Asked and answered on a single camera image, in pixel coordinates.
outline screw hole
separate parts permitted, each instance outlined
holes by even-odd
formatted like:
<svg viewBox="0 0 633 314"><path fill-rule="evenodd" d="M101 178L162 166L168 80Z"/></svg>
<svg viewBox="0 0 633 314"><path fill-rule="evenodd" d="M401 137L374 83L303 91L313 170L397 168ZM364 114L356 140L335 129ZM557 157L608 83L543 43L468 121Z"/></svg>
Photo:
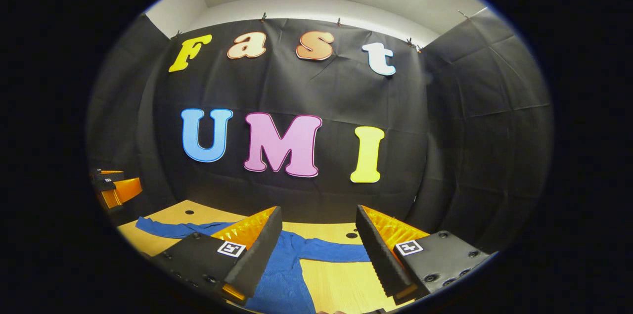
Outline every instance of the screw hole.
<svg viewBox="0 0 633 314"><path fill-rule="evenodd" d="M437 274L428 275L424 278L424 282L427 282L427 283L434 282L434 280L436 280L437 278L439 278L439 275Z"/></svg>
<svg viewBox="0 0 633 314"><path fill-rule="evenodd" d="M217 282L217 280L213 276L210 276L210 275L204 275L203 278L208 283L215 283L215 282Z"/></svg>

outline black fabric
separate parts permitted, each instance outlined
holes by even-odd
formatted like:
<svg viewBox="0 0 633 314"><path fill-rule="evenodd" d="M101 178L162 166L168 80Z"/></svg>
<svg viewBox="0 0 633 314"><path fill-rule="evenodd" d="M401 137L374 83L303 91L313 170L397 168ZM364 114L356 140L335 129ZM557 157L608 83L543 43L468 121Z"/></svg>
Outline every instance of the black fabric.
<svg viewBox="0 0 633 314"><path fill-rule="evenodd" d="M138 164L141 173L140 183L143 192L147 194L146 199L148 200L143 216L155 213L177 202L176 196L167 182L167 175L165 174L160 150L156 142L156 127L154 125L154 91L156 83L167 72L168 57L175 45L176 38L172 38L167 47L160 53L154 66L152 66L136 114L134 141L138 152Z"/></svg>
<svg viewBox="0 0 633 314"><path fill-rule="evenodd" d="M113 217L115 225L144 217L168 204L155 204L155 197L147 192L151 187L142 176L135 138L141 97L168 43L169 39L147 16L138 16L104 59L92 88L86 124L89 168L122 170L128 179L140 177L144 189Z"/></svg>
<svg viewBox="0 0 633 314"><path fill-rule="evenodd" d="M309 31L334 35L331 57L325 61L297 57L299 39ZM267 51L253 59L229 59L226 52L233 40L249 32L267 35ZM356 204L404 219L425 168L428 122L420 53L381 33L302 19L210 26L178 36L178 47L182 41L206 34L212 35L212 41L201 47L186 69L161 75L154 96L158 149L167 181L179 200L242 215L279 205L284 208L284 220L290 222L354 222ZM373 42L393 51L388 64L396 67L396 73L391 78L371 70L362 45ZM171 61L179 50L171 50ZM212 146L210 111L233 111L226 152L218 161L201 163L185 154L181 112L188 108L204 111L199 126L202 147ZM283 167L278 173L270 168L260 173L244 168L250 137L244 118L256 111L271 114L281 134L299 114L322 118L315 145L317 177L294 177ZM385 132L377 183L350 181L358 161L355 128L359 126Z"/></svg>
<svg viewBox="0 0 633 314"><path fill-rule="evenodd" d="M485 8L423 49L429 147L407 223L493 252L536 205L552 152L547 84L520 37Z"/></svg>

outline blue shirt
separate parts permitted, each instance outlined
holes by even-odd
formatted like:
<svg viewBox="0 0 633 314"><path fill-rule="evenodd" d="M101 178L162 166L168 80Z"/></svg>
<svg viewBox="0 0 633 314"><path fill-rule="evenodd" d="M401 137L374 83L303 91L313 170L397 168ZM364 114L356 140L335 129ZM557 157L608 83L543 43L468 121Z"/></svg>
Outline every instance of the blue shirt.
<svg viewBox="0 0 633 314"><path fill-rule="evenodd" d="M210 236L230 224L233 223L161 224L152 219L138 218L136 227L152 235L183 239L194 232ZM362 245L304 239L296 233L281 231L255 296L244 307L266 314L315 314L312 297L303 281L301 258L325 262L370 262Z"/></svg>

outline black backdrop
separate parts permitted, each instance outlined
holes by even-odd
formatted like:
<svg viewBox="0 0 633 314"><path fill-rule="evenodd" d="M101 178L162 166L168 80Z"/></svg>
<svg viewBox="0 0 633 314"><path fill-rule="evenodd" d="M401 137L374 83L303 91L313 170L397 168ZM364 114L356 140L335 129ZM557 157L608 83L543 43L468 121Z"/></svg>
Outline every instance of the black backdrop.
<svg viewBox="0 0 633 314"><path fill-rule="evenodd" d="M297 58L308 31L334 35L331 57ZM249 32L267 35L267 51L229 59L233 40ZM142 174L144 192L125 205L118 224L184 199L242 215L280 205L285 221L313 223L353 222L355 204L364 204L492 252L513 240L540 197L553 126L547 87L524 42L488 8L423 53L380 33L302 19L224 23L169 43L159 34L147 17L136 20L111 55L147 56L106 60L89 109L93 166ZM168 73L181 43L207 34L212 41L187 68ZM388 61L395 75L371 70L361 46L373 42L394 51ZM131 86L122 88L126 82ZM188 108L205 113L202 147L213 142L210 111L233 111L218 161L201 163L184 152L181 112ZM246 170L244 118L253 112L271 114L281 135L297 115L321 117L319 175ZM354 129L363 125L386 134L377 183L350 181L359 148Z"/></svg>
<svg viewBox="0 0 633 314"><path fill-rule="evenodd" d="M324 61L299 59L295 48L309 31L330 32L334 52ZM229 59L233 40L249 32L267 35L263 55ZM182 41L211 34L186 69L163 68L154 96L154 124L165 174L178 200L190 199L213 208L250 215L270 206L283 207L290 222L353 222L355 205L364 204L404 219L413 204L425 167L428 130L425 81L420 53L407 43L352 26L302 19L237 21L187 32L177 37L172 63ZM364 44L381 42L393 50L390 77L370 69ZM233 111L228 121L226 152L213 163L194 161L182 147L181 112L202 109L199 142L211 147L212 109ZM295 116L320 117L315 142L313 178L270 168L251 172L248 158L253 112L269 113L280 135ZM355 128L385 132L377 170L380 181L353 183L359 142Z"/></svg>
<svg viewBox="0 0 633 314"><path fill-rule="evenodd" d="M163 280L145 260L136 257L119 233L108 226L98 204L86 197L91 192L88 179L82 181L88 164L77 148L84 138L83 110L95 75L120 33L154 1L9 0L12 26L29 26L19 30L19 48L9 60L15 77L9 78L7 93L9 103L21 110L9 113L9 124L20 125L9 132L9 154L14 156L9 176L27 180L9 188L3 218L7 239L14 246L7 283L9 298L16 305L46 310L72 306L112 312L125 307L187 313L208 312L213 307L188 289ZM488 1L524 29L544 62L559 125L552 176L547 197L532 213L527 231L495 267L475 281L469 291L460 292L464 295L446 296L431 307L443 307L443 313L531 314L560 308L574 313L592 312L594 308L615 312L612 309L616 309L617 301L613 300L617 298L613 294L617 294L618 287L624 288L619 264L624 259L626 242L616 240L617 231L611 229L619 227L620 212L626 207L619 211L617 203L604 201L599 195L625 193L619 192L620 188L624 191L624 183L615 177L622 175L624 179L626 168L613 162L621 156L617 141L623 134L609 128L613 120L610 116L624 116L624 109L615 106L624 100L621 92L625 89L618 89L617 82L614 87L615 79L599 87L595 81L601 76L623 78L626 73L620 61L606 62L613 57L611 50L595 46L604 41L625 46L625 34L606 28L588 34L577 32L587 26L617 26L620 16L603 12L621 11L622 5L613 0ZM69 32L86 43L69 39ZM42 36L57 41L60 48L32 43ZM31 54L24 53L26 47ZM56 69L50 67L58 66L70 55L74 58L72 73L62 69L56 75L61 78L33 77L41 75L43 69L55 73ZM27 59L35 56L39 63ZM48 100L54 107L42 108L41 103L33 102L35 99ZM605 105L611 109L605 111ZM41 116L41 122L23 122L33 115ZM43 132L43 124L50 132ZM56 147L32 147L43 142ZM42 152L48 156L38 158ZM43 172L43 168L58 172ZM45 196L50 194L51 184L67 189L68 201ZM25 190L33 196L25 196ZM40 206L33 207L34 200ZM70 267L84 270L69 271ZM104 301L106 292L117 300ZM416 307L407 312L421 310Z"/></svg>
<svg viewBox="0 0 633 314"><path fill-rule="evenodd" d="M552 154L547 81L525 42L484 8L423 49L429 156L407 222L505 248L540 198Z"/></svg>

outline pink letter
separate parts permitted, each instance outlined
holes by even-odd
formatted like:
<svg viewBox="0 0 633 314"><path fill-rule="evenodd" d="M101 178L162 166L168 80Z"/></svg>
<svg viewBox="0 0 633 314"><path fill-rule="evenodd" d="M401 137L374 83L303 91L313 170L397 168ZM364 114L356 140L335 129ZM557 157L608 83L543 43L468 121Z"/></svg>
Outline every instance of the pink letter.
<svg viewBox="0 0 633 314"><path fill-rule="evenodd" d="M266 164L262 162L262 151L271 164L273 172L279 172L283 161L291 153L290 164L285 171L297 177L316 177L315 138L317 130L323 124L321 118L312 115L299 115L279 137L279 132L271 116L267 113L246 115L251 125L251 146L244 168L253 172L264 172Z"/></svg>

